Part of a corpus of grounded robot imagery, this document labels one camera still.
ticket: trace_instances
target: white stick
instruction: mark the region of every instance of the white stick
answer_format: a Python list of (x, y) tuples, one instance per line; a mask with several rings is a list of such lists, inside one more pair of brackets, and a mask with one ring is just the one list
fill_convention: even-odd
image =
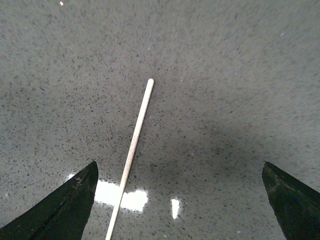
[(125, 162), (125, 166), (124, 166), (124, 170), (123, 170), (123, 174), (122, 174), (122, 178), (121, 178), (121, 182), (120, 182), (119, 197), (118, 197), (118, 200), (116, 201), (114, 208), (113, 208), (113, 211), (112, 211), (112, 215), (111, 215), (111, 219), (110, 219), (110, 223), (109, 223), (108, 231), (106, 233), (105, 240), (110, 240), (112, 233), (114, 231), (114, 227), (115, 227), (116, 219), (118, 216), (118, 211), (120, 208), (122, 196), (124, 195), (124, 192), (125, 192), (125, 187), (126, 187), (128, 175), (130, 172), (130, 167), (132, 164), (132, 160), (134, 158), (134, 154), (136, 151), (142, 123), (143, 123), (145, 115), (146, 115), (146, 111), (147, 111), (147, 107), (148, 107), (148, 103), (149, 103), (149, 99), (151, 96), (151, 92), (152, 92), (152, 88), (154, 86), (154, 83), (155, 83), (155, 81), (152, 78), (150, 78), (148, 80), (147, 85), (146, 85), (146, 89), (145, 89), (145, 93), (143, 96), (140, 112), (138, 115), (138, 119), (136, 121), (135, 129), (133, 132), (133, 136), (132, 136), (132, 140), (131, 140), (131, 144), (130, 144), (130, 148), (129, 148), (129, 153), (126, 158), (126, 162)]

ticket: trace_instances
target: dark green object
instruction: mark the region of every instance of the dark green object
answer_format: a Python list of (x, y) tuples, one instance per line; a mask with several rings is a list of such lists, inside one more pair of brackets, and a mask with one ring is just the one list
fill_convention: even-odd
[(285, 238), (320, 240), (320, 193), (270, 162), (262, 179)]
[(0, 240), (81, 240), (98, 182), (90, 163), (30, 210), (0, 229)]

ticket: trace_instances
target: gray terrazzo floor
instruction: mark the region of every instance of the gray terrazzo floor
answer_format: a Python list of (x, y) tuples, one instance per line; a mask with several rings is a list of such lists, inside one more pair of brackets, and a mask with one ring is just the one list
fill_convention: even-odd
[(113, 239), (284, 240), (266, 161), (320, 191), (318, 0), (3, 0), (0, 29), (0, 227), (92, 160), (116, 188), (149, 78)]

